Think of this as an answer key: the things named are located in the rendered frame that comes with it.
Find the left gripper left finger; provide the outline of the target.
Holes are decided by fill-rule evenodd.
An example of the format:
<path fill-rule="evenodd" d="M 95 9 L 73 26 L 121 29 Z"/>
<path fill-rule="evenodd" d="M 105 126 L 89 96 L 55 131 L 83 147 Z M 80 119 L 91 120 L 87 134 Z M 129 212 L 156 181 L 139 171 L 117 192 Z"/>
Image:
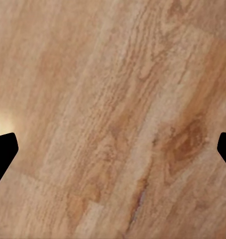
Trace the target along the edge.
<path fill-rule="evenodd" d="M 18 152 L 16 135 L 11 132 L 0 135 L 0 180 Z"/>

